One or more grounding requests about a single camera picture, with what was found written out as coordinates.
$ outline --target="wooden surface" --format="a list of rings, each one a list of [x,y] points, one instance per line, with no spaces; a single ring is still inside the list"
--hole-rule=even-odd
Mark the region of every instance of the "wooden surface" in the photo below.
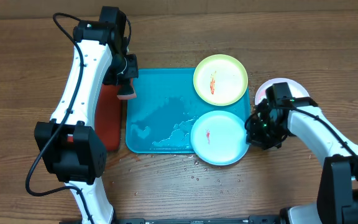
[[[358,11],[130,19],[130,49],[140,68],[195,67],[212,54],[232,55],[248,71],[251,100],[264,81],[292,78],[358,143]],[[72,53],[51,19],[0,21],[0,223],[80,217],[70,192],[36,198],[24,188],[38,154],[35,124],[54,111]],[[135,155],[122,141],[118,153],[108,154],[103,182],[120,218],[244,217],[315,201],[320,175],[317,159],[297,138],[279,150],[251,148],[229,167],[192,155]],[[32,188],[61,185],[41,162]]]
[[[55,12],[99,16],[116,6],[130,16],[234,12],[358,10],[358,0],[0,0],[0,19],[51,18]]]

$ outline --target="cable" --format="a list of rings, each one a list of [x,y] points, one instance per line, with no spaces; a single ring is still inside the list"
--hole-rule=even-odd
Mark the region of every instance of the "cable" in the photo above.
[[[337,132],[335,132],[335,130],[333,130],[333,128],[327,122],[325,122],[321,118],[319,118],[319,116],[313,115],[307,111],[303,111],[298,108],[287,108],[287,107],[278,106],[278,107],[275,107],[274,109],[297,111],[299,113],[303,113],[303,114],[308,115],[309,117],[319,121],[322,125],[324,125],[324,127],[326,127],[328,129],[328,131],[339,141],[339,143],[341,143],[342,147],[345,148],[348,151],[348,153],[350,155],[352,155],[353,159],[355,159],[358,163],[358,155],[347,145],[347,143],[345,141],[343,141],[341,139],[341,137],[337,134]]]
[[[68,190],[68,189],[72,189],[72,190],[75,190],[77,192],[78,195],[80,195],[81,197],[81,201],[84,205],[84,209],[85,209],[85,212],[86,212],[86,215],[88,216],[88,220],[94,224],[94,221],[92,219],[92,216],[90,214],[90,211],[88,210],[88,206],[86,205],[86,201],[85,201],[85,198],[84,198],[84,195],[82,193],[82,190],[79,189],[78,187],[75,187],[75,186],[64,186],[64,187],[59,187],[57,189],[53,189],[53,190],[48,190],[46,192],[34,192],[30,189],[30,179],[31,179],[31,176],[35,170],[35,168],[37,167],[37,164],[39,163],[39,161],[41,160],[42,156],[47,152],[47,150],[49,149],[50,145],[53,144],[53,141],[56,139],[56,137],[60,134],[60,131],[62,130],[64,124],[66,123],[67,119],[68,119],[68,116],[70,115],[71,113],[71,109],[73,108],[73,105],[74,105],[74,101],[75,101],[75,98],[77,96],[77,93],[78,93],[78,90],[80,89],[80,85],[81,85],[81,79],[82,79],[82,76],[83,76],[83,71],[84,71],[84,57],[83,57],[83,54],[82,54],[82,51],[80,49],[80,47],[78,46],[78,44],[75,42],[75,40],[67,33],[67,31],[57,22],[57,16],[64,16],[64,17],[69,17],[71,19],[75,19],[77,21],[81,21],[81,19],[75,17],[75,16],[71,16],[71,15],[68,15],[68,14],[65,14],[65,13],[61,13],[61,12],[58,12],[58,13],[55,13],[53,15],[53,21],[55,22],[56,26],[70,39],[70,41],[74,44],[75,48],[77,49],[78,51],[78,55],[80,56],[80,74],[78,75],[78,81],[77,81],[77,84],[75,86],[75,89],[74,89],[74,92],[73,92],[73,96],[70,100],[70,104],[68,105],[68,108],[66,110],[66,114],[64,115],[63,119],[62,119],[62,122],[59,124],[58,128],[56,129],[56,131],[54,132],[54,134],[52,135],[52,137],[47,141],[47,143],[45,144],[45,146],[42,148],[42,150],[40,151],[40,154],[37,156],[37,158],[35,159],[35,161],[33,162],[33,164],[31,165],[31,168],[29,170],[29,173],[27,174],[27,177],[25,179],[25,189],[26,191],[33,195],[33,196],[36,196],[36,197],[41,197],[41,196],[45,196],[45,195],[49,195],[49,194],[53,194],[53,193],[56,193],[56,192],[59,192],[59,191],[62,191],[62,190]]]
[[[129,27],[128,44],[127,44],[127,49],[128,49],[129,42],[131,41],[131,35],[132,35],[132,27],[131,27],[131,22],[129,22],[128,17],[127,17],[127,22],[128,22],[128,27]]]

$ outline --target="blue mat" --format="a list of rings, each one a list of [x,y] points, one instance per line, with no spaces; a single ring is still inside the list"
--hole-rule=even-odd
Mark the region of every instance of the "blue mat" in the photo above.
[[[194,89],[195,68],[140,69],[134,79],[137,98],[128,100],[126,143],[136,153],[194,153],[190,144],[193,124],[203,114],[224,110],[243,121],[250,113],[248,89],[229,106],[214,106]]]

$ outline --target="light yellow plate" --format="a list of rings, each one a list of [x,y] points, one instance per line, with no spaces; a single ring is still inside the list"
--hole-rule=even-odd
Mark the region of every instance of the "light yellow plate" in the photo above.
[[[227,106],[244,95],[248,87],[248,75],[244,66],[234,57],[212,55],[197,65],[193,84],[205,102]]]

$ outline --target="brown tabletop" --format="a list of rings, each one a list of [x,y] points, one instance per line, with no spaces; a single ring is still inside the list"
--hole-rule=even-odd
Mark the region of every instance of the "brown tabletop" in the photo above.
[[[294,79],[358,144],[358,11],[130,19],[130,50],[140,68],[195,67],[209,55],[231,55],[248,71],[252,101],[266,80]],[[69,32],[76,24],[61,23]],[[37,198],[24,188],[39,152],[35,124],[48,121],[56,108],[72,54],[71,42],[52,19],[0,20],[0,223],[80,218],[70,192]],[[229,167],[210,166],[192,155],[137,155],[122,141],[118,153],[108,154],[103,182],[119,218],[217,218],[277,214],[314,202],[320,175],[316,157],[297,138],[278,150],[252,147]],[[41,162],[32,188],[61,185]]]

